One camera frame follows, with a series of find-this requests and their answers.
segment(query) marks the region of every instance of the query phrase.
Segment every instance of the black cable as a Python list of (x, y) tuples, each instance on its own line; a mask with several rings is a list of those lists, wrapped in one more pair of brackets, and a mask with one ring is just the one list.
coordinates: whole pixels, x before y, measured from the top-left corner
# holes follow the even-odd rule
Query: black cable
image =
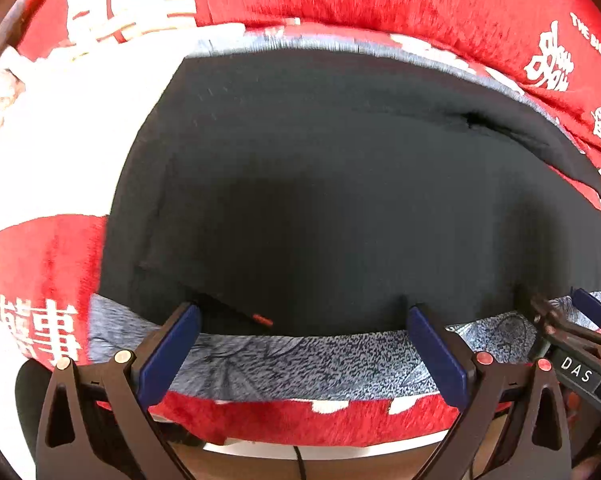
[(298, 469), (300, 470), (300, 480), (307, 480), (307, 473), (305, 472), (305, 462), (302, 460), (302, 455), (298, 446), (294, 446), (296, 457), (298, 458)]

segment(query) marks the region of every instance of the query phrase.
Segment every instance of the gray textile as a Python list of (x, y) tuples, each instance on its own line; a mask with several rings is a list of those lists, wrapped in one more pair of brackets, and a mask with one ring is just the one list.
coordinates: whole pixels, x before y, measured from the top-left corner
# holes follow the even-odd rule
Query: gray textile
[[(595, 294), (601, 300), (601, 292)], [(554, 303), (568, 319), (593, 323), (571, 306)], [(90, 301), (89, 357), (107, 361), (136, 348), (157, 325), (97, 294)], [(474, 350), (501, 362), (525, 362), (536, 330), (514, 312), (453, 328)], [(405, 331), (331, 337), (200, 334), (171, 389), (215, 400), (374, 400), (436, 391)]]

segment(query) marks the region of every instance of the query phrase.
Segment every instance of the black cloth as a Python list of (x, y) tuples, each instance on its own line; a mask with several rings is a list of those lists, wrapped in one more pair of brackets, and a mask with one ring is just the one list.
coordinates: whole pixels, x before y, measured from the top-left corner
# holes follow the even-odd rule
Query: black cloth
[(456, 76), (357, 54), (186, 59), (125, 163), (100, 294), (162, 323), (333, 335), (445, 323), (601, 290), (596, 168), (527, 105)]

